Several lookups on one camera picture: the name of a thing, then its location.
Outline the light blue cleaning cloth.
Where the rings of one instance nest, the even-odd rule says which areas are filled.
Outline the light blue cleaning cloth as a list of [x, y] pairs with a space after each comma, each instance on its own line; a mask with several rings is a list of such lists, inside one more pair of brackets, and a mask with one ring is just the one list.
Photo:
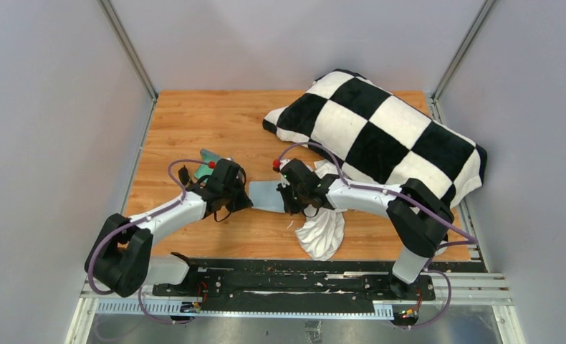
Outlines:
[[253, 203], [252, 208], [284, 214], [284, 201], [277, 190], [279, 181], [251, 181], [249, 183], [249, 198]]

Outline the white crumpled cloth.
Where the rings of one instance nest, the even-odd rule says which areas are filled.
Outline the white crumpled cloth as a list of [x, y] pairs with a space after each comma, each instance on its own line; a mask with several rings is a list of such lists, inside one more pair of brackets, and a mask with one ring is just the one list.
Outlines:
[[301, 248], [313, 260], [329, 260], [340, 248], [345, 235], [344, 212], [346, 209], [316, 209], [310, 205], [303, 211], [305, 223], [295, 234]]

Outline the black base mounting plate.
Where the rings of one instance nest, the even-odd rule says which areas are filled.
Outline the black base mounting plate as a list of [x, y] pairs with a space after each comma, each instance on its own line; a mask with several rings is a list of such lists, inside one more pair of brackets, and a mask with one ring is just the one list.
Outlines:
[[361, 314], [373, 302], [409, 307], [435, 300], [432, 279], [406, 286], [390, 275], [392, 262], [200, 259], [178, 285], [151, 287], [155, 296], [196, 297], [205, 311]]

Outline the right aluminium frame post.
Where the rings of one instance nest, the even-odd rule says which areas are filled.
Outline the right aluminium frame post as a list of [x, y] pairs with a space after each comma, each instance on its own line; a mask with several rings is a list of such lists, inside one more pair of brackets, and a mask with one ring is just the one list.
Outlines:
[[475, 39], [478, 37], [480, 31], [482, 30], [482, 28], [486, 24], [486, 21], [490, 17], [491, 12], [498, 3], [499, 1], [497, 0], [482, 1], [479, 10], [477, 11], [476, 16], [471, 22], [469, 29], [465, 33], [464, 38], [461, 40], [458, 49], [454, 53], [448, 67], [443, 73], [436, 88], [431, 93], [431, 99], [433, 100], [434, 103], [437, 103], [441, 99], [441, 97], [449, 87], [452, 79], [459, 70], [472, 44], [474, 43]]

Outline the black sunglasses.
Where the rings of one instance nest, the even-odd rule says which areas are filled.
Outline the black sunglasses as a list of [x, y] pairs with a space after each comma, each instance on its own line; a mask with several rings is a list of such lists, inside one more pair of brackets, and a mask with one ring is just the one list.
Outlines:
[[181, 168], [178, 169], [178, 179], [181, 182], [181, 184], [184, 185], [185, 187], [193, 184], [193, 180], [190, 177], [190, 174], [186, 166], [182, 166]]

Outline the grey glasses case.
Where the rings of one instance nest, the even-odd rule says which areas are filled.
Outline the grey glasses case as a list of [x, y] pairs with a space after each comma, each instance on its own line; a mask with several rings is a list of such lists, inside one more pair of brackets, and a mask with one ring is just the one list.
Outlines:
[[219, 160], [221, 160], [221, 156], [208, 150], [205, 148], [202, 148], [200, 150], [200, 155], [201, 155], [201, 159], [203, 162], [205, 162], [205, 164], [200, 165], [196, 172], [194, 173], [194, 178], [195, 179], [200, 179], [203, 176], [210, 176], [212, 174], [213, 169], [208, 167], [208, 164], [210, 162], [217, 162]]

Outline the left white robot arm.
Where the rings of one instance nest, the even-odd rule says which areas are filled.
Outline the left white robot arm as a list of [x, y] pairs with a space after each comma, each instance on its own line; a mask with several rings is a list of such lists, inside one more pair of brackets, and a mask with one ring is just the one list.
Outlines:
[[169, 284], [182, 296], [198, 289], [198, 276], [188, 259], [179, 253], [153, 257], [153, 247], [189, 224], [252, 207], [246, 193], [246, 173], [228, 159], [201, 161], [210, 174], [194, 181], [188, 160], [170, 163], [168, 175], [180, 187], [170, 201], [130, 217], [115, 213], [107, 217], [87, 256], [85, 271], [92, 290], [99, 295], [115, 293], [129, 297], [144, 285]]

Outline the aluminium frame post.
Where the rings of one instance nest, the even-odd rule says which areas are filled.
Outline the aluminium frame post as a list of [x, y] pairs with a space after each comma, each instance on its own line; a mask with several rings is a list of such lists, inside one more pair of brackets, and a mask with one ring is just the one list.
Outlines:
[[114, 35], [119, 41], [125, 55], [127, 56], [130, 64], [132, 65], [136, 75], [138, 76], [140, 83], [142, 84], [144, 90], [148, 94], [149, 98], [156, 103], [158, 99], [158, 92], [152, 83], [140, 57], [131, 42], [131, 39], [124, 27], [124, 24], [114, 7], [111, 0], [97, 0], [98, 5], [102, 9], [105, 18], [107, 19]]
[[497, 0], [482, 1], [479, 10], [477, 11], [476, 16], [471, 22], [469, 29], [465, 33], [464, 38], [461, 40], [458, 49], [454, 53], [448, 67], [443, 73], [436, 88], [431, 93], [431, 99], [433, 100], [434, 103], [437, 103], [441, 99], [441, 97], [449, 87], [452, 79], [459, 70], [472, 44], [474, 43], [475, 39], [478, 37], [480, 31], [482, 30], [482, 28], [486, 24], [486, 21], [490, 17], [491, 12], [498, 3], [499, 1]]

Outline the black white checkered pillow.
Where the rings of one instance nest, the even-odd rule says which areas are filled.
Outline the black white checkered pillow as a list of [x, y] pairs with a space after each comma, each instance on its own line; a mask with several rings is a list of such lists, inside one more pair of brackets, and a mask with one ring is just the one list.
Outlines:
[[316, 79], [262, 125], [354, 181], [390, 185], [416, 178], [450, 207], [484, 184], [484, 148], [350, 70]]

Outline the left aluminium frame post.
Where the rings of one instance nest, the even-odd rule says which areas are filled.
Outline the left aluminium frame post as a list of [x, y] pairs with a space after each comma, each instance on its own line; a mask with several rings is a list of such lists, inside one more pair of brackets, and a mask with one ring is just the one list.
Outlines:
[[152, 83], [140, 57], [131, 42], [131, 39], [124, 27], [124, 24], [114, 7], [111, 0], [97, 0], [98, 5], [102, 9], [105, 18], [107, 19], [114, 35], [119, 41], [125, 55], [127, 56], [130, 64], [132, 65], [136, 75], [138, 76], [140, 83], [142, 84], [144, 90], [148, 94], [149, 98], [156, 103], [158, 99], [158, 92]]

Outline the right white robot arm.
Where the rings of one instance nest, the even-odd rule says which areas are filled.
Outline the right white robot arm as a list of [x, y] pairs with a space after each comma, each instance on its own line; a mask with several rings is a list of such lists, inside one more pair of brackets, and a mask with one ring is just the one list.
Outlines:
[[416, 178], [402, 184], [379, 185], [332, 173], [319, 177], [298, 159], [277, 161], [273, 169], [284, 180], [277, 190], [284, 210], [290, 214], [309, 207], [316, 211], [349, 209], [390, 220], [402, 242], [388, 274], [388, 289], [398, 299], [406, 299], [416, 291], [421, 270], [435, 256], [454, 222], [450, 206]]

